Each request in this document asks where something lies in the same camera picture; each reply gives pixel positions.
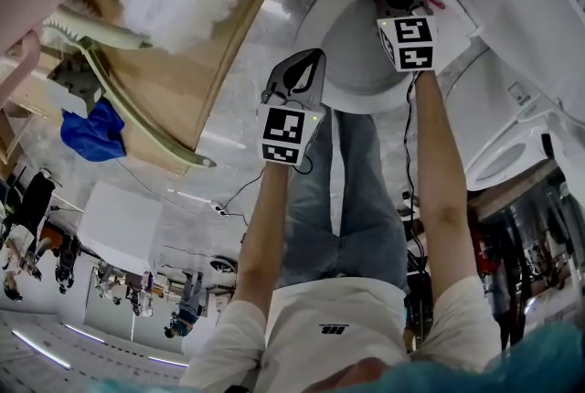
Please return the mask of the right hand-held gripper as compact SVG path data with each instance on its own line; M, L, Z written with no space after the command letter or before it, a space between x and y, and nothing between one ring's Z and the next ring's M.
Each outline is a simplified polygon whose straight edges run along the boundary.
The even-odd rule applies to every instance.
M381 45L397 72L433 70L438 40L427 0L373 0Z

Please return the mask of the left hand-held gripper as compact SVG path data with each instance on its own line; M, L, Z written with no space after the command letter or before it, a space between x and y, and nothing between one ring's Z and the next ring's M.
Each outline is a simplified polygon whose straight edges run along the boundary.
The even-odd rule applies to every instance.
M297 52L273 68L257 109L260 159L283 165L303 162L324 118L325 68L320 48Z

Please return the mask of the person's left forearm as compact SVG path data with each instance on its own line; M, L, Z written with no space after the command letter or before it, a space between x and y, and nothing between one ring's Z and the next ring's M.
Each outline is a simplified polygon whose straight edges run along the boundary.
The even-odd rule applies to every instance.
M268 163L239 253L234 299L255 305L268 315L282 272L283 236L289 167Z

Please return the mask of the person's right forearm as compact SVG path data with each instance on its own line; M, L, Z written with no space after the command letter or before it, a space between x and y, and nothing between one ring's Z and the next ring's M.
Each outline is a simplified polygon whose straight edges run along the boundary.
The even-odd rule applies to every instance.
M435 73L415 82L420 219L431 269L432 298L475 276L476 263L467 219L463 163L454 140Z

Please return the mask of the white smart toilet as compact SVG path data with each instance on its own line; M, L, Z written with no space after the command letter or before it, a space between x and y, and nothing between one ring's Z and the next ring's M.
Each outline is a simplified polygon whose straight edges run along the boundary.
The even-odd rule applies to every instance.
M470 191L501 185L560 150L552 101L489 48L453 83L446 109Z

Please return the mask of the large brown cardboard box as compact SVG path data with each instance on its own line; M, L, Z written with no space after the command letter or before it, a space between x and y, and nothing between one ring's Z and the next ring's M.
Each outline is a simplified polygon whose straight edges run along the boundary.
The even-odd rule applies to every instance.
M125 120L122 138L130 155L170 171L182 171L189 166L211 167L213 161L197 153L197 144L219 89L263 1L240 0L226 19L215 24L210 38L177 54L153 46L123 50L85 40L73 47L64 44L75 60L90 65L101 88ZM120 0L66 0L60 7L127 28L122 21ZM47 76L59 64L54 52L42 48L42 24L37 28L41 44L37 67L7 101L27 95L28 107L35 113L44 111L48 100ZM11 67L10 72L0 75L0 80L16 68L20 59L18 45L0 57Z

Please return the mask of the person's blue jeans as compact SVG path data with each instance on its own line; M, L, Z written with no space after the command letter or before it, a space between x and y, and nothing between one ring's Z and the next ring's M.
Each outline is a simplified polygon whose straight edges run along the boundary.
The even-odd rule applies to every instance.
M345 178L337 232L332 227L330 190L335 134ZM308 159L312 171L292 173L288 186L278 287L344 275L406 291L407 240L384 182L374 119L328 110L310 144Z

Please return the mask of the cream scrub brush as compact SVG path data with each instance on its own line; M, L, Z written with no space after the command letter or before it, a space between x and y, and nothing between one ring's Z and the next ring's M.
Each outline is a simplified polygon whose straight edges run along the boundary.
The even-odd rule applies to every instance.
M123 50L150 48L152 45L133 31L78 13L67 7L58 8L43 24L43 35L74 46L83 40Z

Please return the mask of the white helmet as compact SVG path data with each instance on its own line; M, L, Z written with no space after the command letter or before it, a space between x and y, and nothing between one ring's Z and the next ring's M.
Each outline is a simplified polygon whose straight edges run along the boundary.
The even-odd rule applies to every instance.
M236 274L238 271L238 263L232 258L224 256L213 256L209 265L214 271L225 274Z

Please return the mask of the blue cloth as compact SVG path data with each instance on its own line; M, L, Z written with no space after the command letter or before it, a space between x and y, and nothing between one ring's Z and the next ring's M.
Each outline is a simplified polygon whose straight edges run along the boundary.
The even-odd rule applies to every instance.
M62 142L89 162L101 163L126 156L122 139L125 126L110 101L101 98L87 118L62 111Z

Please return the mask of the small grey device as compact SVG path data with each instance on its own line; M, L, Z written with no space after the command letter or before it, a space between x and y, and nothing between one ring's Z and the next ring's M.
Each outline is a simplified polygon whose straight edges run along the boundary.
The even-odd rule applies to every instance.
M48 74L46 90L51 103L87 119L102 97L101 83L86 62L64 59Z

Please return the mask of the dark wooden platform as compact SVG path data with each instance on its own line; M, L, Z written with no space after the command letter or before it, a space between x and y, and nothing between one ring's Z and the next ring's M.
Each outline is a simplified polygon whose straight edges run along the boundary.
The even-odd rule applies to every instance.
M498 186L485 189L469 201L469 208L479 220L486 219L508 207L557 170L558 164L554 160L542 161Z

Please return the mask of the person's white shirt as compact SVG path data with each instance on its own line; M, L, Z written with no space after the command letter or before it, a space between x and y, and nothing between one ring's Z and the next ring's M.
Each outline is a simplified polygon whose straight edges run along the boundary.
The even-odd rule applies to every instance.
M240 385L253 393L299 393L365 358L481 372L500 355L500 328L478 277L440 296L430 332L413 353L403 340L404 298L387 282L342 277L276 290L268 315L232 301L180 383L204 393Z

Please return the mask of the red fire extinguisher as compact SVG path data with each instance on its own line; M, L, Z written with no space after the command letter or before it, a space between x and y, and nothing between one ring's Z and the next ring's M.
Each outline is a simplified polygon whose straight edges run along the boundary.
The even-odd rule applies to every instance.
M489 259L484 238L478 230L472 231L472 241L478 274L480 276L491 274L492 262Z

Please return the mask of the ceiling light strip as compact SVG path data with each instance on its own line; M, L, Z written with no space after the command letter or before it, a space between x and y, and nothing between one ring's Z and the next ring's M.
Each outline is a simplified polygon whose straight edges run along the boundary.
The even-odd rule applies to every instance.
M169 365L169 366L177 366L177 367L182 367L182 368L188 367L188 363L179 362L179 361L175 361L175 360L164 359L164 358L156 357L156 356L148 356L147 358L153 362L157 362L157 363L165 364L165 365Z
M95 341L97 343L100 343L100 344L106 344L106 341L104 339L102 339L101 337L97 336L97 335L88 333L88 332L86 332L84 330L81 330L81 329L79 329L79 328L77 328L77 327L75 327L73 325L70 325L70 324L64 324L64 326L67 329L69 329L70 331L72 331L72 332L74 332L74 333L76 333L78 335L84 336L84 337L86 337L88 339L91 339L91 340L93 340L93 341Z
M66 370L71 370L71 365L69 362L67 362L66 360L60 358L59 356L56 356L55 354L49 352L44 347L41 347L40 345L36 344L34 341L32 341L31 339L29 339L27 336L23 335L19 331L12 329L11 333L13 336L15 336L20 341L25 343L27 346L32 348L38 354L41 354L43 357L49 359L51 362L59 365L60 367L66 369Z

